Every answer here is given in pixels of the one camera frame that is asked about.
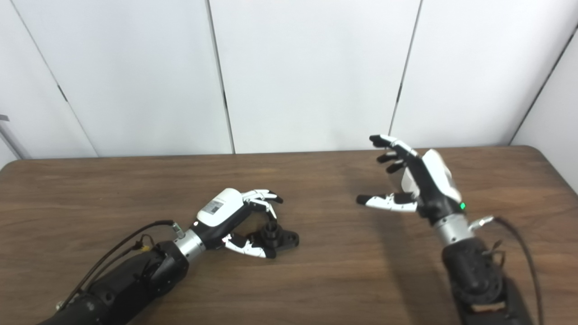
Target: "white fingertip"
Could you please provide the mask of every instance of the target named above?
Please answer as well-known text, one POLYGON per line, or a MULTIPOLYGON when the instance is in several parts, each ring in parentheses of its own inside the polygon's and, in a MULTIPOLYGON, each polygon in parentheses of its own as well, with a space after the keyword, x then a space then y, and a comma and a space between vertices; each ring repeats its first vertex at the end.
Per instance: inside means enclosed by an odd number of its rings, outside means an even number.
POLYGON ((225 242, 225 248, 230 249, 234 252, 244 254, 244 255, 249 255, 249 256, 265 258, 265 251, 263 250, 263 248, 251 247, 251 246, 252 246, 252 244, 249 242, 249 240, 247 240, 245 246, 242 248, 238 247, 237 245, 233 244, 230 241, 225 242))
POLYGON ((275 218, 275 220, 277 220, 277 213, 275 213, 275 210, 273 210, 273 207, 271 205, 269 205, 269 212, 271 213, 273 218, 275 218))
POLYGON ((394 195, 388 195, 386 198, 382 197, 372 197, 366 203, 366 206, 370 208, 390 210, 394 212, 415 212, 417 209, 417 203, 406 203, 406 204, 396 204, 394 202, 394 195))

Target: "black finger segment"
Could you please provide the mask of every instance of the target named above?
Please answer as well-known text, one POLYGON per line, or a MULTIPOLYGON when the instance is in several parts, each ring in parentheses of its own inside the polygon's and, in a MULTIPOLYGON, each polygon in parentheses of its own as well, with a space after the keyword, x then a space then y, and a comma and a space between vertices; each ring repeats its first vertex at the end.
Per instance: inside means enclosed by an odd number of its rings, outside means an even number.
POLYGON ((395 163, 395 164, 391 164, 389 167, 386 168, 386 171, 390 174, 393 174, 394 172, 402 169, 405 166, 405 164, 403 162, 400 163, 395 163))
POLYGON ((369 201, 373 196, 372 195, 364 195, 360 194, 357 196, 357 204, 365 205, 367 201, 369 201))
POLYGON ((373 145, 378 148, 389 147, 391 142, 383 139, 381 135, 376 134, 369 137, 369 140, 373 142, 373 145))
POLYGON ((377 158, 377 162, 380 164, 387 163, 390 160, 397 160, 398 155, 395 152, 384 153, 377 158))
POLYGON ((408 204, 413 203, 416 200, 413 199, 412 193, 395 193, 394 194, 394 203, 395 204, 408 204))

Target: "silver metal joint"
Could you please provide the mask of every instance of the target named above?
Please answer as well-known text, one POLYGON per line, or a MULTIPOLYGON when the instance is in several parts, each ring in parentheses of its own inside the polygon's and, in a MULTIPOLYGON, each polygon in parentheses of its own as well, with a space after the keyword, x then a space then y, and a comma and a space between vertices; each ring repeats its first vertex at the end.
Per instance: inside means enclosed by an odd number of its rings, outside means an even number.
POLYGON ((433 225, 445 246, 474 237, 468 220, 462 214, 453 214, 440 219, 433 225))
POLYGON ((468 228, 470 229, 470 231, 476 231, 492 221, 494 221, 494 216, 486 216, 472 222, 468 228))
POLYGON ((173 230, 175 231, 175 233, 177 234, 177 237, 179 237, 179 239, 183 239, 184 238, 184 232, 180 228, 179 224, 173 223, 172 227, 173 227, 173 230))
POLYGON ((187 230, 182 238, 175 239, 175 245, 177 245, 189 263, 206 249, 202 240, 191 229, 187 230))

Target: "wooden table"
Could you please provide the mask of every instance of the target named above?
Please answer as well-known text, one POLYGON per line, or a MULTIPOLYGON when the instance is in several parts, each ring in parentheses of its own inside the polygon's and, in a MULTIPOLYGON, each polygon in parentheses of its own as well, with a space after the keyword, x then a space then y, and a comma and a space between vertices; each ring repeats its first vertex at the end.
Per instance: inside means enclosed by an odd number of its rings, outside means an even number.
MULTIPOLYGON (((528 241, 548 325, 578 322, 578 198, 530 147, 440 150, 471 220, 502 215, 528 241)), ((135 324, 458 324, 441 245, 417 215, 359 206, 395 191, 378 151, 13 162, 0 173, 0 324, 35 324, 86 271, 141 225, 183 227, 226 187, 270 189, 281 225, 301 245, 275 260, 206 252, 135 324)), ((244 232, 264 216, 249 218, 244 232)), ((167 229, 150 232, 172 238, 167 229)), ((505 239, 506 270, 535 312, 526 261, 505 239)))

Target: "robot finger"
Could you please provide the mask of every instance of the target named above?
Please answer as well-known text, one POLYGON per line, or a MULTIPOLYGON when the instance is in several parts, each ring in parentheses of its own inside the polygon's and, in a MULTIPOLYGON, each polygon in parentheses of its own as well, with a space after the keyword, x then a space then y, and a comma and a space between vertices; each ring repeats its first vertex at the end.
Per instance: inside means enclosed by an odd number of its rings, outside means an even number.
POLYGON ((234 232, 223 238, 223 242, 225 243, 225 248, 239 254, 262 258, 275 258, 276 255, 274 250, 258 247, 246 237, 234 232))
POLYGON ((267 216, 269 216, 270 220, 277 220, 277 214, 275 214, 273 207, 268 202, 261 201, 259 199, 252 199, 249 200, 249 207, 253 211, 264 211, 267 216))
POLYGON ((395 193, 387 196, 358 195, 357 203, 370 208, 395 212, 415 212, 417 209, 417 202, 411 193, 395 193))
POLYGON ((259 199, 263 201, 274 201, 283 203, 283 199, 269 190, 252 190, 242 194, 244 200, 259 199))
POLYGON ((418 157, 418 154, 412 147, 408 146, 405 142, 397 140, 393 136, 389 135, 372 135, 369 140, 373 142, 373 145, 378 148, 390 148, 393 149, 400 158, 406 157, 418 157))
POLYGON ((396 171, 402 169, 403 167, 405 167, 405 161, 403 160, 398 160, 396 162, 394 162, 393 164, 391 164, 389 167, 386 168, 387 173, 393 174, 396 171))
POLYGON ((377 162, 380 164, 387 163, 390 160, 399 159, 397 152, 391 151, 386 152, 377 158, 377 162))

